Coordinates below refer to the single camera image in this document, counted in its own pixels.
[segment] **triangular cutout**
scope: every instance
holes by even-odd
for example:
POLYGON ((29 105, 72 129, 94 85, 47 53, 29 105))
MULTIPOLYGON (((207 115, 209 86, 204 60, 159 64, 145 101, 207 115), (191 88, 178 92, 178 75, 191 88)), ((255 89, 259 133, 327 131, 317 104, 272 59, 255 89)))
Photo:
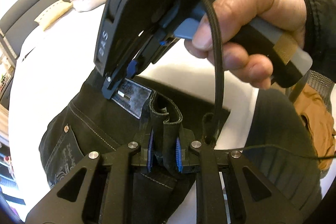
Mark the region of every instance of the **triangular cutout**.
POLYGON ((80 169, 71 180, 69 180, 64 187, 58 191, 57 196, 70 202, 75 202, 82 187, 85 178, 86 168, 80 169))
POLYGON ((252 173, 252 171, 243 167, 243 173, 250 189, 250 193, 255 202, 269 198, 272 194, 270 190, 252 173))

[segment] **bed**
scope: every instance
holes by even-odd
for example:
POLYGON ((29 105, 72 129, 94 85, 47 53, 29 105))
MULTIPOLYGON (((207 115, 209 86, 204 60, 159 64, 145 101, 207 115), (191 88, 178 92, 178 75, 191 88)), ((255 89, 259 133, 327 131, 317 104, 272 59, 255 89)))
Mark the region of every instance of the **bed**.
MULTIPOLYGON (((18 0, 0 20, 0 28, 17 55, 12 56, 15 77, 8 89, 9 141, 17 184, 28 209, 50 190, 38 147, 48 123, 79 92, 95 67, 93 55, 104 8, 83 13, 70 10, 43 32, 34 19, 55 1, 18 0)), ((140 76, 214 102, 213 66, 191 56, 182 41, 140 76)), ((245 145, 257 95, 257 89, 225 73, 223 106, 231 114, 217 149, 245 145)), ((196 222, 195 194, 194 187, 168 223, 196 222)))

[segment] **gray headboard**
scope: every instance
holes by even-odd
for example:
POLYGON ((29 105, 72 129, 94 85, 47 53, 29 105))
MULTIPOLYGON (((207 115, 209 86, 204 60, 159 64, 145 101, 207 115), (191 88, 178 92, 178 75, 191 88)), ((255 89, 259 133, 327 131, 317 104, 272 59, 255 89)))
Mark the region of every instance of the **gray headboard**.
MULTIPOLYGON (((48 6, 58 0, 18 0, 0 20, 0 47, 6 51, 13 67, 20 55, 22 44, 27 36, 38 26, 34 19, 48 6)), ((9 108, 9 96, 11 92, 11 78, 0 92, 0 104, 9 108)))

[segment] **dark pants leg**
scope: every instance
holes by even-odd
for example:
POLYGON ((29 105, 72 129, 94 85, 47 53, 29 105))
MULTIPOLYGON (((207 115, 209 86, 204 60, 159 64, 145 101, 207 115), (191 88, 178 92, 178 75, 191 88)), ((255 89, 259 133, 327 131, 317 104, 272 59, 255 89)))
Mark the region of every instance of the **dark pants leg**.
MULTIPOLYGON (((278 90, 260 90, 246 146, 276 144, 293 153, 316 156, 309 132, 295 109, 278 90)), ((276 148, 253 149, 244 155, 307 218, 321 201, 317 161, 276 148)))

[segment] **thin black wire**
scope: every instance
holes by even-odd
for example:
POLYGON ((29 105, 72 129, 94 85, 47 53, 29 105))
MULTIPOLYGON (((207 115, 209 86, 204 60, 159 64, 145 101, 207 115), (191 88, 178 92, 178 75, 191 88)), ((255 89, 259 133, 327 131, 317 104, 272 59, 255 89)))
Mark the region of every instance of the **thin black wire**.
POLYGON ((208 16, 208 21, 211 29, 211 37, 214 52, 215 66, 215 106, 212 117, 213 128, 209 135, 205 136, 207 144, 214 144, 218 139, 220 128, 220 120, 222 115, 222 105, 224 96, 224 72, 223 72, 223 56, 222 56, 222 40, 221 29, 219 28, 218 19, 212 3, 209 0, 200 0, 208 16))
POLYGON ((251 150, 251 149, 258 149, 258 148, 276 148, 279 150, 283 150, 293 156, 296 157, 300 157, 300 158, 304 158, 304 159, 308 159, 308 160, 329 160, 329 159, 336 159, 336 155, 332 155, 332 156, 325 156, 325 157, 315 157, 315 156, 304 156, 304 155, 300 155, 297 153, 294 153, 284 147, 278 146, 276 144, 260 144, 260 145, 251 145, 251 146, 246 146, 246 147, 240 147, 240 148, 234 148, 234 149, 226 149, 226 150, 222 150, 224 152, 231 152, 232 150, 238 150, 238 151, 247 151, 247 150, 251 150))

